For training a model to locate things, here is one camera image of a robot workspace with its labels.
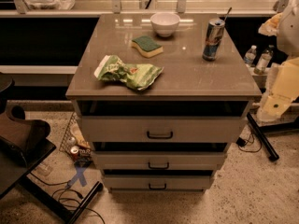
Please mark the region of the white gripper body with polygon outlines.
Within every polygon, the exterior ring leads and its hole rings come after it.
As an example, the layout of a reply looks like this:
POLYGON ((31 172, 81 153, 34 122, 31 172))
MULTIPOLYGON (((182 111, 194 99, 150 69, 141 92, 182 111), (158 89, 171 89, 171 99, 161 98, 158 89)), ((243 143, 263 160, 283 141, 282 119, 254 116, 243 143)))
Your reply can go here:
POLYGON ((292 102, 299 97, 299 58, 281 65, 273 64, 268 72, 257 119, 271 122, 280 119, 292 102))

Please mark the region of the dark robot base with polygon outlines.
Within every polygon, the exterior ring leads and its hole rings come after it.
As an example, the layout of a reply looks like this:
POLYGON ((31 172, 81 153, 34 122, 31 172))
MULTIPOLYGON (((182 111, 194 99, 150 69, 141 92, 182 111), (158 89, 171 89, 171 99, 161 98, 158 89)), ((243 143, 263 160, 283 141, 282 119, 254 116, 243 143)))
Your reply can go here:
POLYGON ((46 121, 27 119, 21 106, 7 105, 13 86, 13 78, 0 73, 0 199, 56 148, 46 121))

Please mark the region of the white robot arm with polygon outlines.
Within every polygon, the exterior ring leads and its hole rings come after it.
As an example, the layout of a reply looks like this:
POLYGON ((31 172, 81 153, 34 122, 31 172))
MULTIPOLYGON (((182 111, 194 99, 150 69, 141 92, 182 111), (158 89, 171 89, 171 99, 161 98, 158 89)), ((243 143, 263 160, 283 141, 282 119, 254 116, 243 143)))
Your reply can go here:
POLYGON ((265 92, 257 111, 258 121, 279 119, 299 97, 299 0, 291 0, 282 14, 264 23, 259 33, 276 31, 278 50, 288 55, 282 64, 272 64, 267 72, 265 92))

